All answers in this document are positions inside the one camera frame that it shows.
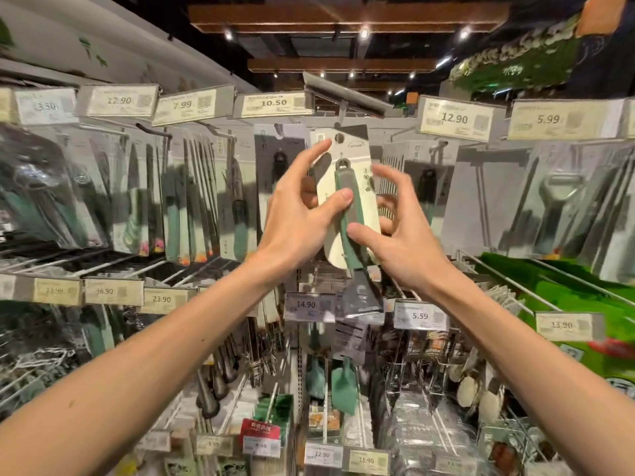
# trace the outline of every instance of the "ceiling light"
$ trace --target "ceiling light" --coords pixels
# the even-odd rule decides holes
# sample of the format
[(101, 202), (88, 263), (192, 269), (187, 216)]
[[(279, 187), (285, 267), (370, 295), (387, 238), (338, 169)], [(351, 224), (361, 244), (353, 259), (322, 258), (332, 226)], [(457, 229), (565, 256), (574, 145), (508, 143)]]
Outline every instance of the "ceiling light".
[(368, 40), (369, 36), (370, 36), (370, 30), (368, 29), (368, 27), (362, 26), (360, 30), (360, 40)]
[(464, 26), (461, 31), (458, 32), (458, 39), (465, 41), (472, 34), (472, 28), (470, 26)]
[(441, 58), (437, 64), (435, 68), (441, 68), (443, 65), (445, 65), (446, 63), (448, 63), (449, 61), (452, 60), (452, 57), (450, 55), (444, 56), (443, 58)]

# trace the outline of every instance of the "person's right hand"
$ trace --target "person's right hand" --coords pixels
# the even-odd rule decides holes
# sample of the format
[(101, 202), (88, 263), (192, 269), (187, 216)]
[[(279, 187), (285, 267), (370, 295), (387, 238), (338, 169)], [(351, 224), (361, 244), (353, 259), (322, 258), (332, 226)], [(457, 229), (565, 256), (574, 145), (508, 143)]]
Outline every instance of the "person's right hand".
[(373, 173), (397, 187), (397, 197), (377, 196), (378, 205), (393, 214), (392, 221), (380, 220), (382, 232), (392, 235), (381, 235), (358, 223), (349, 224), (347, 233), (358, 244), (370, 248), (382, 268), (400, 285), (429, 295), (432, 282), (454, 267), (425, 219), (410, 176), (385, 165), (373, 165)]

